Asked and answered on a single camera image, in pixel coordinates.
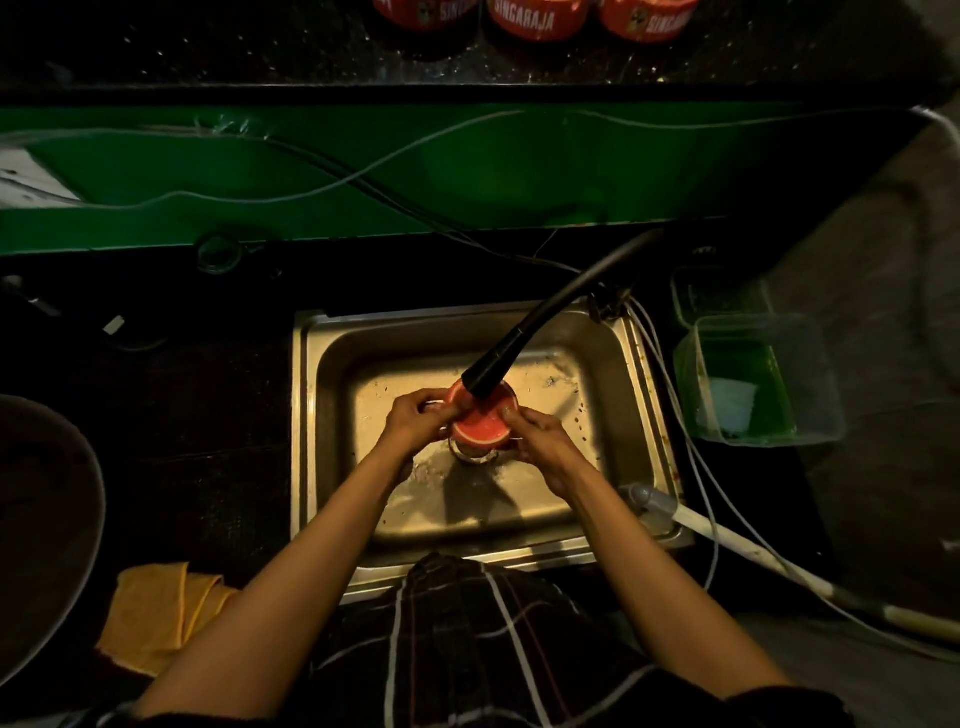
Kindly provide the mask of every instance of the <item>red cup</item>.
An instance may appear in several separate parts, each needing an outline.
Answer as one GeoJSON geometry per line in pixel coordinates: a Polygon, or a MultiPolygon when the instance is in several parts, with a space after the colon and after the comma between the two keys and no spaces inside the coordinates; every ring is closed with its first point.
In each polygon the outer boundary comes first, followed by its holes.
{"type": "Polygon", "coordinates": [[[673,40],[684,31],[700,0],[600,0],[600,22],[637,43],[673,40]]]}
{"type": "MultiPolygon", "coordinates": [[[[444,401],[468,400],[474,402],[473,395],[464,388],[464,382],[456,383],[446,392],[444,401]]],[[[461,445],[490,451],[502,448],[510,440],[511,430],[500,418],[504,407],[518,410],[516,393],[509,384],[501,381],[493,393],[481,402],[473,405],[467,415],[450,426],[450,436],[461,445]]]]}
{"type": "Polygon", "coordinates": [[[480,0],[373,0],[388,20],[408,31],[439,31],[475,12],[480,0]]]}
{"type": "Polygon", "coordinates": [[[524,40],[566,40],[584,27],[590,0],[487,0],[493,21],[524,40]]]}

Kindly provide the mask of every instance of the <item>black plaid shirt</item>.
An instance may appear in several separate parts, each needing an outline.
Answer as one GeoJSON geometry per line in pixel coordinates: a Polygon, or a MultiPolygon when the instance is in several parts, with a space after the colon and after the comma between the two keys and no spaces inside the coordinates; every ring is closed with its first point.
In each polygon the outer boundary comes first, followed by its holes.
{"type": "MultiPolygon", "coordinates": [[[[332,625],[280,724],[852,725],[833,695],[767,688],[721,701],[657,668],[531,574],[431,554],[332,625]]],[[[240,721],[160,716],[169,728],[240,721]]],[[[273,721],[250,721],[266,723],[273,721]]]]}

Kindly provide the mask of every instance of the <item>clear plastic box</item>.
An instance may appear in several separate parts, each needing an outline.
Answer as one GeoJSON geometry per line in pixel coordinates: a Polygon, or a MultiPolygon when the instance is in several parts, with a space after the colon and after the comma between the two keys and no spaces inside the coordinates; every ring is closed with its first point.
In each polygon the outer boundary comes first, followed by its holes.
{"type": "Polygon", "coordinates": [[[677,321],[684,328],[693,328],[707,316],[773,310],[763,278],[724,265],[677,268],[670,276],[670,294],[677,321]]]}
{"type": "Polygon", "coordinates": [[[674,351],[673,362],[694,437],[777,448],[846,434],[823,334],[806,316],[707,316],[674,351]]]}

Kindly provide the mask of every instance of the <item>sink rim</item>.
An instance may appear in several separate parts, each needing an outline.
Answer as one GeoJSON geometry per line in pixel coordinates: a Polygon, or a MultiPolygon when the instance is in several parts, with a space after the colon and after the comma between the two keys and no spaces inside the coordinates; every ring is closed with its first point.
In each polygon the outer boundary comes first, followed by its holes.
{"type": "MultiPolygon", "coordinates": [[[[322,311],[299,312],[295,317],[292,346],[291,538],[299,533],[301,523],[309,522],[317,512],[317,478],[315,473],[310,472],[309,467],[310,427],[307,420],[310,417],[316,419],[317,368],[325,351],[333,342],[356,330],[354,328],[356,326],[362,326],[362,328],[369,328],[373,324],[397,326],[406,321],[421,322],[431,318],[486,313],[522,313],[536,304],[537,302],[518,302],[446,306],[334,317],[327,316],[322,311]]],[[[589,314],[582,300],[564,309],[564,312],[567,311],[589,314]]],[[[678,476],[673,450],[666,434],[659,392],[650,371],[651,358],[636,324],[629,317],[617,319],[608,326],[620,343],[628,375],[635,390],[638,414],[642,420],[647,450],[650,453],[654,485],[682,500],[683,484],[678,476]]],[[[641,517],[642,520],[647,518],[647,515],[641,517]]],[[[664,535],[658,536],[658,540],[664,547],[679,548],[692,544],[693,538],[687,529],[674,525],[664,535]]],[[[585,536],[534,546],[492,550],[466,558],[520,570],[587,564],[596,560],[585,536]]],[[[342,603],[383,594],[398,584],[412,566],[413,564],[397,564],[358,567],[350,579],[342,603]]]]}

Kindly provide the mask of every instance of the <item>yellow towel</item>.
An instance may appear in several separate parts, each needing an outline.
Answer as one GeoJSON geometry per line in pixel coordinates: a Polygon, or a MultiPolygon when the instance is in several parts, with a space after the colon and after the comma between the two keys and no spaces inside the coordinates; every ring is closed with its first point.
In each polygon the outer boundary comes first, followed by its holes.
{"type": "Polygon", "coordinates": [[[156,677],[237,594],[222,582],[188,573],[187,564],[121,572],[97,649],[120,667],[156,677]]]}

